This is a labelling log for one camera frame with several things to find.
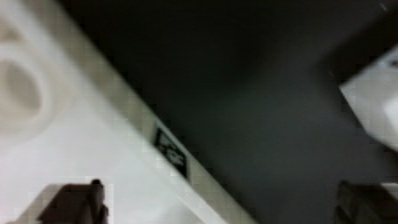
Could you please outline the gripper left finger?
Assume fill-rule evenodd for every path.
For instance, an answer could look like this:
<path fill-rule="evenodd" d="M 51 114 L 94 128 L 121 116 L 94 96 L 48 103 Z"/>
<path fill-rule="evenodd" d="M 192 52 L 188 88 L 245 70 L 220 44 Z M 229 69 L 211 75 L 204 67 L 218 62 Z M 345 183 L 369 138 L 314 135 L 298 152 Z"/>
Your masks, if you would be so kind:
<path fill-rule="evenodd" d="M 98 179 L 89 184 L 62 186 L 37 221 L 39 224 L 108 224 L 105 186 Z"/>

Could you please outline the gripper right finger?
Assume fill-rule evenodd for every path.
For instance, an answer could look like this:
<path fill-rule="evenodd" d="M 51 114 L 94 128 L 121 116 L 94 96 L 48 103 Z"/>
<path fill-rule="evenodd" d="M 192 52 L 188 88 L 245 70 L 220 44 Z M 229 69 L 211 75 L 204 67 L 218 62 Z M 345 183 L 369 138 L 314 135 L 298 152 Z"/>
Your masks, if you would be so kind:
<path fill-rule="evenodd" d="M 332 224 L 398 224 L 398 183 L 339 183 Z"/>

